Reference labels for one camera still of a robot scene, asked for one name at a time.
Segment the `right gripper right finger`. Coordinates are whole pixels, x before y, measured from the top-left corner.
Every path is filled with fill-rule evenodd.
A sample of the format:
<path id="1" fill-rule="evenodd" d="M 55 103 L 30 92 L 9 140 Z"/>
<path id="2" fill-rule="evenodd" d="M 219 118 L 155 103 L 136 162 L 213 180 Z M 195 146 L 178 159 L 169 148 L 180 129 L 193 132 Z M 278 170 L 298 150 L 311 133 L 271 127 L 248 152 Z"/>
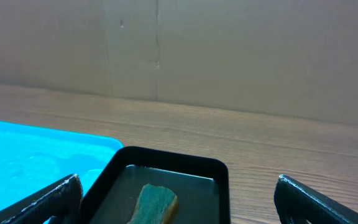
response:
<path id="1" fill-rule="evenodd" d="M 358 224 L 358 213 L 284 174 L 274 204 L 281 223 Z"/>

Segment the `green yellow sponge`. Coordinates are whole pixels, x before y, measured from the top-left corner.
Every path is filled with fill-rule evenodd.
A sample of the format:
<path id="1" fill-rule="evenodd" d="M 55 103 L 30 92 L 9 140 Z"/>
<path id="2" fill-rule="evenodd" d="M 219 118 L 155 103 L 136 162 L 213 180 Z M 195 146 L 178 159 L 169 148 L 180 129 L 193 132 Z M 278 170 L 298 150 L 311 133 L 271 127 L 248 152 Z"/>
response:
<path id="1" fill-rule="evenodd" d="M 142 187 L 134 213 L 127 224 L 167 224 L 175 216 L 178 197 L 163 186 Z"/>

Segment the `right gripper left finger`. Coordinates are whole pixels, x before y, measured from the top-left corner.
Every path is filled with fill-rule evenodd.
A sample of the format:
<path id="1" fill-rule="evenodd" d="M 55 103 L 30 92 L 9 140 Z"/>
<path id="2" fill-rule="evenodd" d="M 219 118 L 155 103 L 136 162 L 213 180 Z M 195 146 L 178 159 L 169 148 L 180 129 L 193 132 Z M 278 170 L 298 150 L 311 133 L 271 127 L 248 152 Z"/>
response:
<path id="1" fill-rule="evenodd" d="M 83 187 L 70 174 L 0 211 L 0 224 L 78 223 Z"/>

